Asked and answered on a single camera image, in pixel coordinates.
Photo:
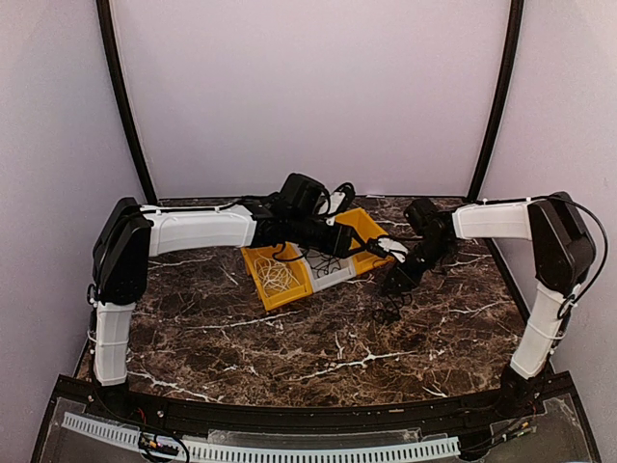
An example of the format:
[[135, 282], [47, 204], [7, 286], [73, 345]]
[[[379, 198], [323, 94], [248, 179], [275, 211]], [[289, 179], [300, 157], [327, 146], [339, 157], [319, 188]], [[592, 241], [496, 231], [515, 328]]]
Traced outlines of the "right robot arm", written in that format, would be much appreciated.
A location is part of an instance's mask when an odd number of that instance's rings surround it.
[[601, 221], [564, 191], [453, 209], [440, 209], [420, 198], [412, 201], [404, 215], [416, 234], [414, 245], [406, 248], [402, 239], [394, 237], [380, 241], [394, 257], [382, 286], [388, 296], [409, 295], [458, 241], [482, 238], [528, 243], [535, 295], [520, 342], [492, 398], [492, 409], [499, 417], [515, 417], [541, 393], [546, 367], [565, 338], [574, 308], [604, 269], [608, 238], [596, 244], [586, 225], [588, 220], [597, 226]]

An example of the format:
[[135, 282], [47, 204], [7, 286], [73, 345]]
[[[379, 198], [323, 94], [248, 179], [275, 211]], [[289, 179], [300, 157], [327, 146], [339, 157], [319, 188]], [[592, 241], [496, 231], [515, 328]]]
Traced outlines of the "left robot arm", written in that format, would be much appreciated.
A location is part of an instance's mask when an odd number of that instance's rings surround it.
[[329, 192], [319, 181], [292, 173], [267, 196], [243, 196], [210, 206], [162, 207], [120, 199], [93, 249], [88, 301], [94, 307], [97, 402], [116, 421], [136, 412], [127, 380], [130, 323], [148, 285], [148, 261], [176, 251], [212, 247], [262, 248], [294, 243], [339, 259], [361, 252], [382, 256], [375, 238], [339, 222], [355, 198], [349, 182]]

